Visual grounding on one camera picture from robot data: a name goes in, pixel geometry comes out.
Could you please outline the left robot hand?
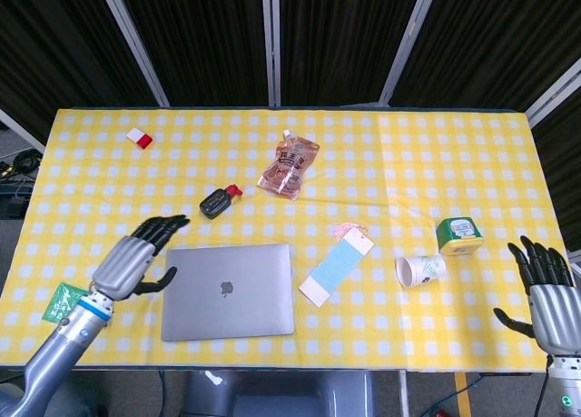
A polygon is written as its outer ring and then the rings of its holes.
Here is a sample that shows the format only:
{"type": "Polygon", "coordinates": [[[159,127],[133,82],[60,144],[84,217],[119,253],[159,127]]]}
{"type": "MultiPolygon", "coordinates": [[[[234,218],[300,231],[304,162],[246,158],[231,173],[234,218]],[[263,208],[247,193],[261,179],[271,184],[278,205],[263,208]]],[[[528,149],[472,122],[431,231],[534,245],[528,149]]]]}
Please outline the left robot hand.
{"type": "Polygon", "coordinates": [[[176,266],[171,266],[157,282],[145,282],[144,276],[172,236],[189,222],[184,214],[155,216],[142,222],[97,267],[92,277],[94,289],[113,301],[164,290],[177,274],[176,266]]]}

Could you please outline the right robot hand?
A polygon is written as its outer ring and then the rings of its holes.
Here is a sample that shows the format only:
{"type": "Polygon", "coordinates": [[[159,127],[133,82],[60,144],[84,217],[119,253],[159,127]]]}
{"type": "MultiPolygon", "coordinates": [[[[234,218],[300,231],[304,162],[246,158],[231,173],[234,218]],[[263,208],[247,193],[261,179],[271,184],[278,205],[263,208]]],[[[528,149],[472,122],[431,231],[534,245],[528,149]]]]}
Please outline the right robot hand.
{"type": "Polygon", "coordinates": [[[580,287],[574,284],[572,271],[561,253],[534,243],[525,235],[522,247],[507,245],[514,256],[523,284],[530,323],[517,321],[496,307],[493,313],[509,330],[537,342],[554,357],[580,355],[580,287]]]}

